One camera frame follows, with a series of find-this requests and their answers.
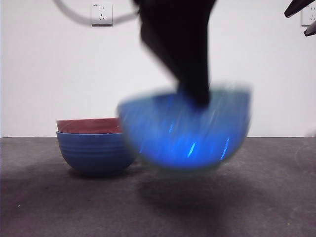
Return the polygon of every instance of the electrical outlet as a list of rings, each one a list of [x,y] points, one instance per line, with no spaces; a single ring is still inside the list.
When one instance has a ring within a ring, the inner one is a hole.
[[[113,5],[110,2],[94,2],[91,5],[91,25],[113,25]]]
[[[302,10],[302,26],[309,26],[316,20],[316,2]]]

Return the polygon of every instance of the table surface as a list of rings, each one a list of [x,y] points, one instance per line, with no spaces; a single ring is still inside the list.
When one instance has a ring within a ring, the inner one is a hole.
[[[82,177],[56,138],[2,138],[3,237],[316,237],[316,138],[247,138],[216,172]]]

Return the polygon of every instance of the blurred blue bowl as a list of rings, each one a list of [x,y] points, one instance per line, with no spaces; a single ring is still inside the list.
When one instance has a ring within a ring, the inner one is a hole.
[[[124,139],[161,169],[216,168],[247,136],[250,96],[247,87],[214,86],[211,103],[202,110],[181,91],[126,101],[118,106]]]
[[[87,176],[104,176],[124,170],[135,160],[125,148],[122,134],[73,134],[57,132],[65,161]]]

